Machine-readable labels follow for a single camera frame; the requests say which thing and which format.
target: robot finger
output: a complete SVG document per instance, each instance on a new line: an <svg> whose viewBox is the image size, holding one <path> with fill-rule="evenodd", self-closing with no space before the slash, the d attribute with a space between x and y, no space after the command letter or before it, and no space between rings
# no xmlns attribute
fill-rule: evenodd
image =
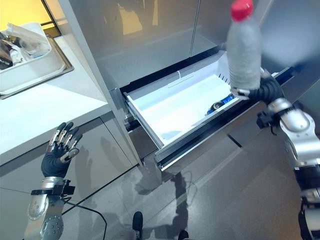
<svg viewBox="0 0 320 240"><path fill-rule="evenodd" d="M57 144L59 145L61 142L63 142L64 137L67 135L67 132L69 132L69 130L72 128L72 126L74 125L74 123L71 121L68 123L67 126L65 126L65 128L63 129L63 131L61 131L61 133L59 134L58 137L58 141Z"/></svg>
<svg viewBox="0 0 320 240"><path fill-rule="evenodd" d="M60 161L65 164L71 161L73 157L75 157L79 153L78 148L72 148L70 151L67 151L62 157L60 157Z"/></svg>
<svg viewBox="0 0 320 240"><path fill-rule="evenodd" d="M82 134L77 135L74 140L72 141L72 143L70 144L70 149L73 149L76 147L76 145L78 144L78 142L80 141L80 139L82 138Z"/></svg>
<svg viewBox="0 0 320 240"><path fill-rule="evenodd" d="M64 127L67 124L65 122L61 123L57 129L55 130L53 136L51 137L50 141L49 141L49 146L52 146L54 144L54 142L56 141L58 135L61 133L61 131L64 129Z"/></svg>
<svg viewBox="0 0 320 240"><path fill-rule="evenodd" d="M69 142L71 141L71 139L75 136L75 134L78 132L78 130L79 130L79 127L78 126L76 126L74 129L72 129L69 133L68 133L68 135L66 136L66 138L65 138L65 140L64 140L64 143L63 143L63 145L64 145L64 147L65 148L69 148Z"/></svg>
<svg viewBox="0 0 320 240"><path fill-rule="evenodd" d="M52 135L50 141L49 141L49 145L46 149L47 152L52 152L54 150L54 148L57 146L57 137L59 136L59 134L61 133L61 131L64 129L64 127L67 124L65 122L61 123L57 129L54 131L54 134Z"/></svg>

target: white countertop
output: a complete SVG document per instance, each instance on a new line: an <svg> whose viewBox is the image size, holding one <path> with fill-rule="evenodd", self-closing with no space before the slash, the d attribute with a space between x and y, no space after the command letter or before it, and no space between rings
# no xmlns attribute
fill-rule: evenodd
<svg viewBox="0 0 320 240"><path fill-rule="evenodd" d="M74 70L0 100L0 165L49 141L62 122L82 125L111 111L64 37L55 41Z"/></svg>

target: cable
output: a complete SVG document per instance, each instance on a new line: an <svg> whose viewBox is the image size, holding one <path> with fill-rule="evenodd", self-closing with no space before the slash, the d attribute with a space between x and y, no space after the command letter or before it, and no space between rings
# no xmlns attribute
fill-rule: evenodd
<svg viewBox="0 0 320 240"><path fill-rule="evenodd" d="M65 204L69 204L69 205L71 205L71 206L79 207L79 208L81 208L81 209L85 209L85 210L88 210L88 211L94 212L94 213L96 213L96 214L99 214L99 215L100 215L100 217L103 219L103 221L104 221L104 223L105 223L105 226L104 226L104 233L103 233L103 240L105 240L105 237L106 237L106 231L107 231L107 221L106 221L106 219L104 218L104 216L103 216L100 212L98 212L98 211L96 211L96 210L93 210L93 209L91 209L91 208L85 207L85 206L80 206L80 205L78 205L78 204L73 204L73 203L68 202L68 201L66 201L66 200L64 200L64 199L62 199L62 200L64 201L64 203L65 203Z"/></svg>

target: refrigerator drawer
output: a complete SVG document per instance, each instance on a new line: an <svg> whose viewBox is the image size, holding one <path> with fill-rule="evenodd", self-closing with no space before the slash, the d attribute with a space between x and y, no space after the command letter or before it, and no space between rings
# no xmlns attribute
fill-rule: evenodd
<svg viewBox="0 0 320 240"><path fill-rule="evenodd" d="M226 124L226 114L240 102L229 96L224 51L125 95L130 112L158 148L155 161L162 171L221 128L223 113ZM208 114L217 102L219 108Z"/></svg>

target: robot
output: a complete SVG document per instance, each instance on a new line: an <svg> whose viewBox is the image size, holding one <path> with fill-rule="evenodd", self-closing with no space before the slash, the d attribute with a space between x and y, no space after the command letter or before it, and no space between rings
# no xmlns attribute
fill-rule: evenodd
<svg viewBox="0 0 320 240"><path fill-rule="evenodd" d="M260 128L280 127L285 151L300 186L301 208L298 214L303 240L320 239L320 140L315 134L312 117L295 108L287 99L279 83L266 70L261 70L257 90L233 88L231 92L242 99L263 101L267 112L257 115ZM25 240L58 240L63 232L62 210L65 197L74 193L74 186L64 180L71 159L79 153L76 148L82 134L73 123L62 123L49 141L42 160L42 186L31 192ZM142 214L133 218L136 238L141 238Z"/></svg>

